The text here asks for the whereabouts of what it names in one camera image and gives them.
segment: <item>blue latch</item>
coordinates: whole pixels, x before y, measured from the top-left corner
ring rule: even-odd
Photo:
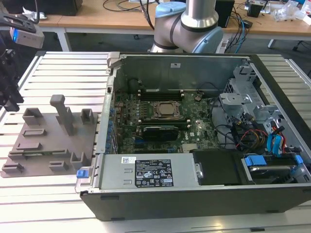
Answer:
[[[88,178],[88,170],[78,170],[77,171],[77,178],[78,179]]]
[[[248,155],[245,158],[247,166],[266,166],[267,163],[262,155]]]
[[[269,134],[268,139],[267,139],[268,152],[272,151],[272,153],[275,154],[278,158],[281,157],[281,155],[278,153],[281,140],[282,140],[282,137],[280,135],[273,134],[273,133]]]
[[[300,155],[295,155],[295,160],[298,164],[303,164],[303,159]]]

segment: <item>plastic bag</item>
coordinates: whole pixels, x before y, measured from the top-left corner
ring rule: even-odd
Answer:
[[[301,7],[301,12],[309,15],[311,14],[311,0],[306,0],[303,6]]]
[[[294,19],[295,13],[298,11],[297,2],[289,0],[281,9],[273,12],[274,19],[276,21],[284,21],[288,19]]]

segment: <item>white label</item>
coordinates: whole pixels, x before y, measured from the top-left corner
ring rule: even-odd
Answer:
[[[122,157],[121,163],[122,164],[134,164],[136,157]]]
[[[180,63],[171,63],[171,68],[180,68]]]

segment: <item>motherboard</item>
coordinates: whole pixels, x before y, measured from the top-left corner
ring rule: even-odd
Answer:
[[[210,104],[202,95],[184,92],[180,99],[162,100],[163,96],[117,93],[113,104],[118,153],[188,153],[219,148],[210,125]]]

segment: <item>computer case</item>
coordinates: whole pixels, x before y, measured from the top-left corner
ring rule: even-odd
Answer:
[[[51,15],[75,16],[83,0],[37,0],[40,12]],[[23,7],[35,11],[35,0],[2,0],[10,14],[21,14]]]

